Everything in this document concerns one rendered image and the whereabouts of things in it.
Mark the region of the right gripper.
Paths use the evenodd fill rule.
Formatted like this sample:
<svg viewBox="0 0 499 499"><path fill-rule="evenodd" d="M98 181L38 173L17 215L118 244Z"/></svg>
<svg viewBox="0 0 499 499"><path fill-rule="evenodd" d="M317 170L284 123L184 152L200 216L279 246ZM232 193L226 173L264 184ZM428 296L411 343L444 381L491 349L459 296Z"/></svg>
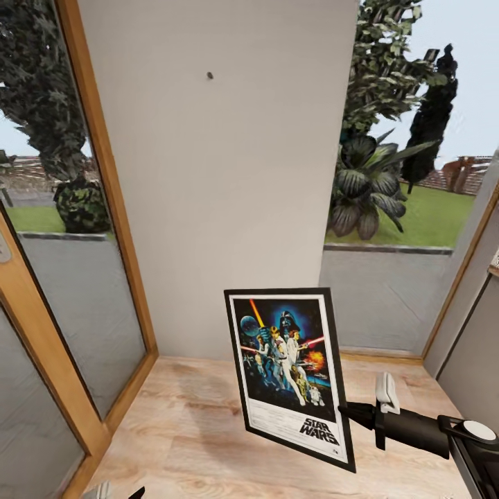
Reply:
<svg viewBox="0 0 499 499"><path fill-rule="evenodd" d="M347 401L347 407L338 410L353 421L375 430L376 448L385 451L385 438L393 439L407 446L423 450L420 414L400 408L400 414L380 411L380 401L376 407L369 403Z"/></svg>

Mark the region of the poster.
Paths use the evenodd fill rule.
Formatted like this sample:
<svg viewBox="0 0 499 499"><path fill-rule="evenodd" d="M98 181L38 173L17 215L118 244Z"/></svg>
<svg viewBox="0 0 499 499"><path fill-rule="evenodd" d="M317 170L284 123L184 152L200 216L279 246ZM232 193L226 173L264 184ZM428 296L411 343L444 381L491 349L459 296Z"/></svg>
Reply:
<svg viewBox="0 0 499 499"><path fill-rule="evenodd" d="M225 289L245 429L356 474L331 289Z"/></svg>

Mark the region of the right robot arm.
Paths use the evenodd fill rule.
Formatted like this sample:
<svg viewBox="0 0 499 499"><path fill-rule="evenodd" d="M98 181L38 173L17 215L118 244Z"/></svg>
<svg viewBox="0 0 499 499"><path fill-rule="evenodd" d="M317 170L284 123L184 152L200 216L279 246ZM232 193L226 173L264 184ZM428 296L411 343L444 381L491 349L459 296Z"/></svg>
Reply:
<svg viewBox="0 0 499 499"><path fill-rule="evenodd" d="M376 448L385 451L385 438L449 459L449 451L471 499L499 499L499 436L480 422L447 417L437 419L400 408L394 380L376 375L376 407L347 401L338 410L375 430Z"/></svg>

